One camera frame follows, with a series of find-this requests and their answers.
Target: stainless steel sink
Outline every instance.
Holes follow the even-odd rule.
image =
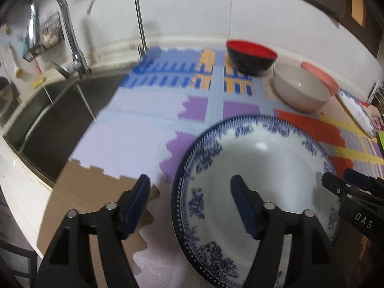
[[[53,186],[93,121],[76,84],[97,115],[129,71],[109,71],[46,85],[23,109],[4,139],[32,171]]]

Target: white bowl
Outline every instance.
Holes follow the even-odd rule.
[[[325,84],[300,67],[276,63],[273,67],[273,84],[289,106],[302,112],[318,110],[331,98]]]

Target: plate rim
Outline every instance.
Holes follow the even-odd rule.
[[[192,153],[192,151],[196,147],[196,145],[207,134],[209,134],[210,132],[213,132],[214,130],[216,130],[218,127],[220,127],[221,125],[225,124],[226,122],[230,122],[232,120],[239,120],[239,119],[240,120],[241,119],[244,120],[244,119],[247,119],[247,118],[249,118],[249,119],[253,119],[253,118],[269,118],[269,119],[274,119],[274,120],[277,120],[279,122],[283,122],[283,123],[285,123],[285,124],[287,124],[289,126],[295,127],[296,129],[301,130],[302,135],[304,135],[305,137],[308,137],[309,139],[311,139],[314,143],[316,143],[318,145],[318,147],[322,151],[322,154],[324,154],[325,159],[327,159],[328,162],[330,163],[330,165],[332,166],[334,174],[336,176],[338,176],[337,170],[335,168],[335,165],[331,161],[329,155],[325,151],[324,147],[320,144],[320,142],[315,140],[311,135],[309,135],[303,129],[299,128],[297,125],[294,125],[293,123],[290,123],[289,121],[277,118],[275,116],[262,115],[262,114],[234,116],[234,117],[223,119],[223,120],[219,121],[218,123],[214,124],[213,126],[209,127],[205,131],[203,131],[199,136],[197,136],[196,139],[193,141],[193,143],[188,147],[188,149],[185,152],[185,154],[183,155],[183,158],[181,159],[181,161],[180,161],[180,163],[179,163],[179,165],[177,167],[177,171],[175,173],[175,177],[174,177],[174,180],[173,180],[173,183],[172,183],[172,192],[171,192],[171,219],[172,219],[172,226],[173,226],[173,230],[174,230],[174,233],[175,233],[175,236],[176,236],[177,243],[178,243],[181,251],[183,252],[185,258],[187,259],[188,263],[191,265],[191,267],[204,280],[206,280],[211,285],[213,285],[214,287],[217,287],[217,288],[231,288],[231,285],[228,285],[228,284],[225,283],[225,285],[222,286],[220,284],[221,281],[214,282],[214,278],[216,276],[213,275],[213,274],[212,274],[212,276],[207,276],[207,272],[210,273],[210,271],[208,269],[206,269],[203,265],[201,265],[197,259],[195,259],[193,253],[191,254],[191,248],[188,247],[188,244],[185,241],[185,233],[184,233],[184,231],[182,231],[182,232],[180,231],[180,226],[179,226],[179,223],[177,221],[177,215],[178,214],[180,215],[180,218],[181,218],[181,210],[177,211],[177,209],[178,209],[177,208],[177,187],[178,187],[178,183],[179,183],[180,179],[182,179],[184,177],[184,174],[185,174],[184,165],[186,164],[186,162],[188,160],[188,157],[190,156],[190,154]],[[338,237],[338,234],[339,234],[339,229],[340,229],[340,219],[338,220],[337,227],[336,227],[336,230],[335,230],[334,239],[333,239],[332,243],[334,243],[336,241],[336,239]]]
[[[344,101],[342,100],[342,97],[340,96],[340,93],[343,93],[345,94],[348,98],[351,98],[352,100],[354,100],[355,104],[357,103],[358,106],[360,106],[360,109],[362,110],[362,113],[364,114],[364,116],[366,116],[368,119],[369,119],[369,122],[371,123],[371,127],[372,127],[372,130],[371,131],[368,131],[365,127],[363,127],[354,117],[354,115],[352,114],[352,112],[350,112],[350,110],[348,109],[348,107],[346,106],[346,104],[344,103]],[[369,136],[369,137],[375,137],[376,136],[376,130],[375,130],[375,127],[373,125],[373,121],[372,119],[370,118],[370,116],[368,115],[368,113],[366,112],[366,110],[363,108],[363,106],[360,104],[359,100],[354,97],[352,94],[350,94],[349,92],[343,90],[343,89],[339,89],[338,92],[337,92],[337,97],[339,98],[340,102],[343,104],[343,106],[345,107],[345,109],[347,110],[348,114],[352,117],[353,121],[359,126],[361,127],[361,129]]]

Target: wall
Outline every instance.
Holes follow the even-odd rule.
[[[128,39],[132,43],[139,43],[134,0],[96,0],[90,16],[86,15],[89,0],[67,0],[67,2],[78,44],[83,52],[102,44],[119,43]],[[231,0],[140,0],[145,35],[153,44],[169,38],[181,40],[196,38],[223,42],[229,35],[230,3]],[[58,10],[55,0],[41,0],[40,22]],[[11,10],[7,19],[12,35],[6,36],[0,32],[3,45],[12,44],[21,51],[17,39],[24,36],[27,20],[28,6],[21,1]],[[9,66],[7,74],[12,75],[13,67],[9,57],[4,53],[1,55],[6,66]],[[65,44],[40,55],[38,62],[44,71],[51,67],[52,59],[63,63],[67,57],[71,57],[71,50],[66,40]],[[36,75],[30,64],[22,58],[19,61],[31,74],[24,80],[15,79],[24,98],[31,90],[33,82],[31,78],[36,78]]]
[[[249,39],[321,63],[368,95],[384,73],[346,28],[302,0],[232,0],[231,38]]]
[[[380,42],[377,61],[379,62],[380,66],[384,68],[384,34]]]
[[[86,15],[89,0],[67,0],[74,31],[83,52],[105,46],[139,43],[134,0],[96,0],[91,15]],[[377,60],[347,29],[325,13],[302,0],[140,0],[144,30],[150,44],[169,40],[185,46],[188,40],[217,41],[228,37],[249,39],[267,44],[279,51],[294,54],[319,64],[326,71],[340,75],[339,81],[353,87],[360,96],[368,95],[383,70]],[[58,11],[54,0],[41,0],[43,22]],[[18,38],[25,33],[28,5],[19,2],[8,17],[11,36],[0,32],[3,45],[12,44],[21,51]],[[4,50],[1,55],[7,74],[13,66]],[[64,63],[71,56],[68,42],[38,57],[41,69],[51,67],[51,59]],[[19,59],[28,72],[15,83],[26,97],[36,79],[33,67]]]

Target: orange pattern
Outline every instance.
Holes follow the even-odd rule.
[[[298,126],[315,140],[334,146],[345,147],[345,141],[340,136],[340,130],[336,126],[318,119],[300,116],[278,109],[274,109],[274,111],[278,118]]]
[[[330,159],[336,168],[337,174],[341,178],[344,178],[344,171],[346,169],[353,169],[353,162],[350,159],[336,156],[331,156]]]

